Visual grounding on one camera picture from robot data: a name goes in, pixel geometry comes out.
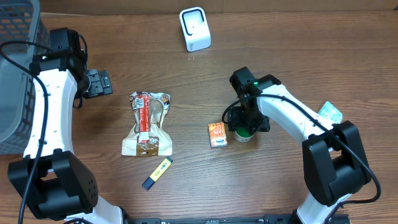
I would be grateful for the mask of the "green lid jar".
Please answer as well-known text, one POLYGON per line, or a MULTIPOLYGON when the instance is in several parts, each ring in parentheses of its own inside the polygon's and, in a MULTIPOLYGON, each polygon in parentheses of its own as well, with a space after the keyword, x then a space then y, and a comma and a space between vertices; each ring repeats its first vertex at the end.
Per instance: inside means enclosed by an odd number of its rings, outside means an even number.
POLYGON ((254 135, 246 128, 237 128, 234 131, 234 138, 239 142, 248 142, 254 135))

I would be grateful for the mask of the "brown snack pouch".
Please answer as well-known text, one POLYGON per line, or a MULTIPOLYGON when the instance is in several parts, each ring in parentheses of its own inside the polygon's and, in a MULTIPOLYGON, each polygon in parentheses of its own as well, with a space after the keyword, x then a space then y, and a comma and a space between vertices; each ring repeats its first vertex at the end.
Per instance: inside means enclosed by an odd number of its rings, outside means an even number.
POLYGON ((171 97, 166 93, 136 91, 130 95, 134 126, 122 141, 124 156, 170 156, 172 140, 163 128, 171 97))

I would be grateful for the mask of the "teal tissue packet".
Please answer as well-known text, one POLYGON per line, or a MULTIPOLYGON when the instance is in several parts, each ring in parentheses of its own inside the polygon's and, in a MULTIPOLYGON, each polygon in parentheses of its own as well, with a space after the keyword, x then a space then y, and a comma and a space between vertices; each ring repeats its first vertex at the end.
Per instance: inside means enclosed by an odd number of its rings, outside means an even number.
POLYGON ((340 124, 343 120, 343 114, 329 101, 326 101, 320 108, 318 114, 334 123, 340 124))

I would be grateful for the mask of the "orange juice carton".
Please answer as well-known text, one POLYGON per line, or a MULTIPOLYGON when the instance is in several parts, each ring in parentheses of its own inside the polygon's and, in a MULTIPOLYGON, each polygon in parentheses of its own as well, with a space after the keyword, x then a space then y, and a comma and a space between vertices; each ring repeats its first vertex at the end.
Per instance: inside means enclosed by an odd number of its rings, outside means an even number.
POLYGON ((224 123, 211 123, 208 125, 211 148, 225 147, 228 145, 224 123))

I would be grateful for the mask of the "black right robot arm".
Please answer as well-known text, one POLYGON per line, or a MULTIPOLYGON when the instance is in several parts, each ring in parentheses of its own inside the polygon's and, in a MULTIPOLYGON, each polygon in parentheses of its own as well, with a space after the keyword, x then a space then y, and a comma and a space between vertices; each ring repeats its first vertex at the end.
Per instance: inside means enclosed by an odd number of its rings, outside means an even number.
POLYGON ((255 78, 247 67, 229 82, 239 100, 223 113, 223 122, 240 142, 268 132, 270 120, 302 145, 304 179, 309 191, 290 215, 266 215, 264 223, 349 223, 336 211, 371 181, 357 127, 335 123, 305 106, 272 75, 255 78))

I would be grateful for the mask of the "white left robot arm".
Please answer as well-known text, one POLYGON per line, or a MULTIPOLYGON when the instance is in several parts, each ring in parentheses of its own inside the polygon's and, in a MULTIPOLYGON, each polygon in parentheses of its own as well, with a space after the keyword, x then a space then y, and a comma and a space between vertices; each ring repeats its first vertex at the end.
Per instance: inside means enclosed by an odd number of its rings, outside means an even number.
POLYGON ((77 31, 50 31, 50 45, 25 70, 35 88, 32 129, 23 159, 9 164, 8 178, 21 208, 38 219, 130 223, 121 207, 99 195, 94 174, 73 152, 74 101, 113 91, 107 71, 88 69, 87 60, 87 44, 77 31))

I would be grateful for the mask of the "yellow highlighter marker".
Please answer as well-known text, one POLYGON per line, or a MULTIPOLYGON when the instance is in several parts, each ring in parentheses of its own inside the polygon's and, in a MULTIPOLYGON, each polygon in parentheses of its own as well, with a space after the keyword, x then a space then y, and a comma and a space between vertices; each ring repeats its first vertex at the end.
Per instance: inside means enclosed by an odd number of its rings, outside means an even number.
POLYGON ((158 167, 151 173, 150 176, 146 179, 146 181, 142 184, 142 186, 149 190, 158 179, 164 174, 164 172, 172 165, 173 160, 170 157, 166 157, 158 167))

